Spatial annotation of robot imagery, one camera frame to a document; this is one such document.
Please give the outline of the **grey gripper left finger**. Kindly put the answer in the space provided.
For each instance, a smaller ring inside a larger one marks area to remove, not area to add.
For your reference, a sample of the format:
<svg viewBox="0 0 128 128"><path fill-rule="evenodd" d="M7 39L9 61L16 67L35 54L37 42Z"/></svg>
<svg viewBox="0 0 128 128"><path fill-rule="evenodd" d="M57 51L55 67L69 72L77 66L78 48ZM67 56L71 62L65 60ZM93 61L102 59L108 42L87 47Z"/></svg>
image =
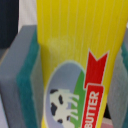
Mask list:
<svg viewBox="0 0 128 128"><path fill-rule="evenodd" d="M43 81L35 25L22 27L0 64L0 94L9 128L41 128Z"/></svg>

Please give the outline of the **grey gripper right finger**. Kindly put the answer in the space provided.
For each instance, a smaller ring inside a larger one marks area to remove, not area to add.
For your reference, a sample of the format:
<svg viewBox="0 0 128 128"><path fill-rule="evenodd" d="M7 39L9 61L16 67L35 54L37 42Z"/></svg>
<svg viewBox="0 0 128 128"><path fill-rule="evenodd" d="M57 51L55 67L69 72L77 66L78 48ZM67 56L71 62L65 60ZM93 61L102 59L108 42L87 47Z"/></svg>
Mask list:
<svg viewBox="0 0 128 128"><path fill-rule="evenodd" d="M114 128L128 128L128 41L116 57L108 95L108 108Z"/></svg>

